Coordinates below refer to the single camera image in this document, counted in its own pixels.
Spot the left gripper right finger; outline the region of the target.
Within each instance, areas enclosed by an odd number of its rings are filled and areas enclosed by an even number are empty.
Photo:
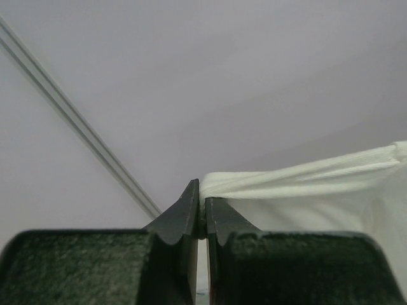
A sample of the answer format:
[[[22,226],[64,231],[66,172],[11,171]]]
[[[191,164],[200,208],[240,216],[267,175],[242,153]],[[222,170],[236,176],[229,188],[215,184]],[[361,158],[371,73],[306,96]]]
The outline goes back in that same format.
[[[209,272],[209,303],[224,303],[223,264],[228,238],[234,233],[260,233],[261,230],[230,206],[225,198],[206,198],[205,221]]]

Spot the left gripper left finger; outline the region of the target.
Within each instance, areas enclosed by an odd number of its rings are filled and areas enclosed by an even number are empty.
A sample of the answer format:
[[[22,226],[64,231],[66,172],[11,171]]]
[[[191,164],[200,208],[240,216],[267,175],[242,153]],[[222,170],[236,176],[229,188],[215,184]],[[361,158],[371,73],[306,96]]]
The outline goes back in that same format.
[[[195,304],[198,259],[199,180],[144,231],[151,246],[144,260],[138,304]]]

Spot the white floral t shirt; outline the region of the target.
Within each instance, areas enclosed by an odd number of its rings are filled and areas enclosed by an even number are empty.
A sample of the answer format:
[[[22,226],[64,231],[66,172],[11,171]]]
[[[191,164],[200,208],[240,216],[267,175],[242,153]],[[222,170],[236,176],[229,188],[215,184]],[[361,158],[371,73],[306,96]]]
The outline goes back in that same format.
[[[226,243],[223,304],[404,304],[406,142],[200,183],[261,230]]]

